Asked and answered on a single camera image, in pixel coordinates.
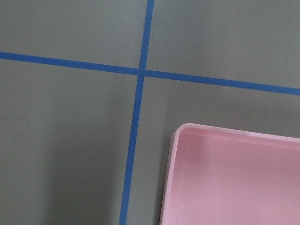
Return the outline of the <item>pink plastic bin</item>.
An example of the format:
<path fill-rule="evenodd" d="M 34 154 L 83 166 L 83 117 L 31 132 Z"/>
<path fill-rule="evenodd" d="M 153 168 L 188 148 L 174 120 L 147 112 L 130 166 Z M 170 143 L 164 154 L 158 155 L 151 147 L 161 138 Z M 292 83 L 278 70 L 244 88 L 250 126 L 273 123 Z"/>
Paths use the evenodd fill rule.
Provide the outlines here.
<path fill-rule="evenodd" d="M 299 224 L 299 139 L 181 125 L 170 141 L 159 222 Z"/>

